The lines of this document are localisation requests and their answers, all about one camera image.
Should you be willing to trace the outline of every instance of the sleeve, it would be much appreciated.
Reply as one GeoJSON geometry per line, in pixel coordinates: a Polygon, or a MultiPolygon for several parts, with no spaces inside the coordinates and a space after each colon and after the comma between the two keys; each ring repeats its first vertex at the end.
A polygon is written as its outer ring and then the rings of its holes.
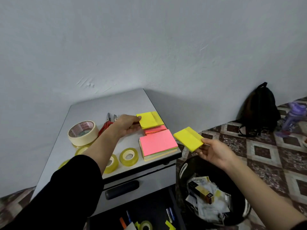
{"type": "Polygon", "coordinates": [[[295,225],[291,230],[306,230],[307,229],[307,220],[295,225]]]}
{"type": "Polygon", "coordinates": [[[86,155],[75,156],[54,172],[50,182],[3,229],[83,229],[102,190],[97,163],[86,155]]]}

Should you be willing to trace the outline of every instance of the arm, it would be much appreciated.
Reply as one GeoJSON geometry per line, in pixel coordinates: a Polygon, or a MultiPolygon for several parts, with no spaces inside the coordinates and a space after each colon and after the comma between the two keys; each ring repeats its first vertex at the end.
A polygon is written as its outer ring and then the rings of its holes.
{"type": "Polygon", "coordinates": [[[122,115],[83,153],[54,172],[50,182],[3,229],[83,229],[103,190],[102,173],[118,140],[140,119],[122,115]]]}
{"type": "Polygon", "coordinates": [[[198,155],[228,174],[268,229],[289,230],[307,220],[244,165],[227,145],[212,139],[202,141],[208,146],[197,149],[198,155]]]}

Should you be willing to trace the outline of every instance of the trash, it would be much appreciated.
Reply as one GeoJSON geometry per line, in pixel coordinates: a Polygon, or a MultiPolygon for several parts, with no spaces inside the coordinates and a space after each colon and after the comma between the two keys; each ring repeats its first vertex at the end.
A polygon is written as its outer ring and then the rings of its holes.
{"type": "Polygon", "coordinates": [[[187,182],[189,195],[186,201],[203,220],[224,224],[227,213],[232,210],[231,195],[221,191],[209,177],[194,174],[187,182]]]}

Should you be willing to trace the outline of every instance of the black backpack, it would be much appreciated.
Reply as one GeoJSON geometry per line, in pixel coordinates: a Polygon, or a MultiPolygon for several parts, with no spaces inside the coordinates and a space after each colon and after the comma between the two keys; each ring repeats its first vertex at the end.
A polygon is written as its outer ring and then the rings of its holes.
{"type": "Polygon", "coordinates": [[[267,128],[273,131],[280,119],[280,113],[275,105],[273,93],[267,88],[267,82],[259,85],[246,99],[241,114],[239,136],[256,137],[261,135],[261,130],[267,128]]]}

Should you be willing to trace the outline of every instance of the black trash can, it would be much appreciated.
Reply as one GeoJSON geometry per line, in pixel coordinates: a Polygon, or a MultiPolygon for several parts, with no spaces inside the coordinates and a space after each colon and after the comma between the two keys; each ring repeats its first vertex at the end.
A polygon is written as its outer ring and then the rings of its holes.
{"type": "MultiPolygon", "coordinates": [[[[220,168],[215,165],[203,160],[199,156],[194,156],[186,160],[182,165],[179,173],[179,189],[182,198],[185,200],[189,195],[187,190],[187,181],[196,173],[203,176],[209,176],[211,182],[214,182],[221,191],[224,191],[231,195],[232,197],[232,212],[229,213],[228,217],[225,218],[225,226],[232,226],[241,223],[247,218],[251,212],[251,206],[235,185],[235,183],[230,179],[230,177],[220,168]]],[[[202,228],[210,229],[217,228],[221,225],[206,222],[201,219],[191,208],[186,204],[185,206],[190,210],[189,216],[193,218],[195,225],[202,228]]]]}

